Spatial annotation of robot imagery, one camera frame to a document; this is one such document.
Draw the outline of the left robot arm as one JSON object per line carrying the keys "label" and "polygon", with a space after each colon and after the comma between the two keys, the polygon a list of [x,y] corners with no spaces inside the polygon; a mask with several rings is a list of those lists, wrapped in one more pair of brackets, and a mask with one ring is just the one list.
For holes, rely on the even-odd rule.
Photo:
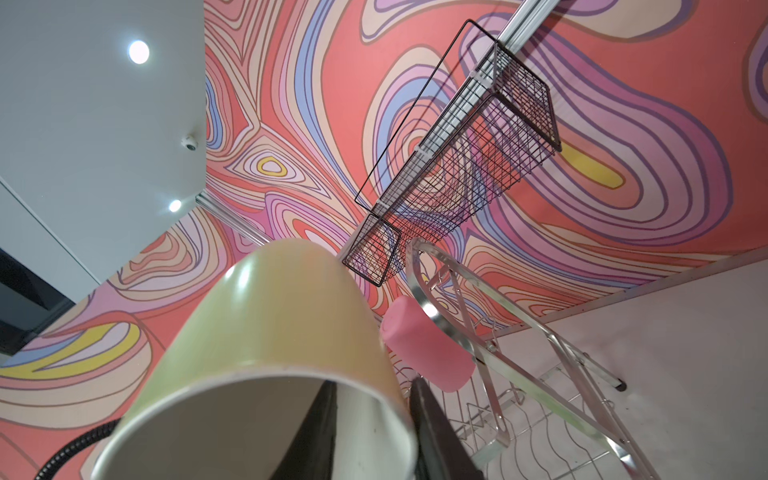
{"label": "left robot arm", "polygon": [[121,418],[118,418],[97,425],[65,444],[56,453],[54,453],[42,467],[39,468],[34,479],[53,479],[60,471],[60,469],[80,452],[110,437],[115,431],[116,427],[119,425],[120,421]]}

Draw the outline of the light green ceramic mug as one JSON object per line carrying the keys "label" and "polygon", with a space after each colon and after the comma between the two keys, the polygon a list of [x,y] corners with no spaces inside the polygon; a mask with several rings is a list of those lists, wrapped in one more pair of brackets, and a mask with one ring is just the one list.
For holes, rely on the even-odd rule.
{"label": "light green ceramic mug", "polygon": [[271,479],[325,381],[332,479],[410,479],[418,441],[369,305],[323,247],[258,248],[207,293],[98,457],[96,479]]}

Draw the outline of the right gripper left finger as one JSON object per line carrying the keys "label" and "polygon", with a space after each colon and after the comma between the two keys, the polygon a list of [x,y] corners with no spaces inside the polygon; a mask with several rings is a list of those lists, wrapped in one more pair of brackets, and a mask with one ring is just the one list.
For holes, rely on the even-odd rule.
{"label": "right gripper left finger", "polygon": [[325,381],[272,480],[331,480],[338,419],[338,387]]}

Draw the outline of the pink plastic cup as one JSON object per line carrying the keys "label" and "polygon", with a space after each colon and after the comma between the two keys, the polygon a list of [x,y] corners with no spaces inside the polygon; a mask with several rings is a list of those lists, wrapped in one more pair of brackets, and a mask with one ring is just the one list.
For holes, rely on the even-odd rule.
{"label": "pink plastic cup", "polygon": [[460,390],[472,377],[472,356],[444,333],[408,296],[394,300],[383,316],[380,337],[405,363],[444,392]]}

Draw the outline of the steel two-tier dish rack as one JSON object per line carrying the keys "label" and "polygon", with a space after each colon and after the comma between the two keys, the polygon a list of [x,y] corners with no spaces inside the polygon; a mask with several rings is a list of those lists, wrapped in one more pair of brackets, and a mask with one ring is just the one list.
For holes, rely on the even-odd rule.
{"label": "steel two-tier dish rack", "polygon": [[[624,380],[540,323],[538,319],[524,312],[512,300],[436,245],[423,239],[414,239],[408,244],[405,257],[405,272],[411,291],[409,297],[414,298],[432,321],[472,356],[489,398],[497,436],[493,445],[481,449],[476,454],[479,465],[483,465],[485,460],[510,439],[507,427],[502,424],[503,409],[490,375],[494,371],[508,380],[513,388],[548,408],[586,437],[607,447],[631,478],[659,477],[645,454],[636,446],[594,378],[600,377],[619,392],[627,390]],[[460,289],[460,279],[475,286],[485,296],[522,320],[527,327],[544,335],[559,358],[560,365],[565,368],[568,378],[589,408],[589,414],[576,409],[543,381],[506,357],[493,341],[483,340],[475,334],[475,327]]]}

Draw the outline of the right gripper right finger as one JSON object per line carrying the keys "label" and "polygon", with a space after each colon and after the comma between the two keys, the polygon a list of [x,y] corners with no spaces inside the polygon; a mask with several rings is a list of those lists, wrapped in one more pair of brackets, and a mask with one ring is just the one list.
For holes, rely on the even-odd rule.
{"label": "right gripper right finger", "polygon": [[418,441],[416,480],[483,479],[423,377],[411,382],[409,409]]}

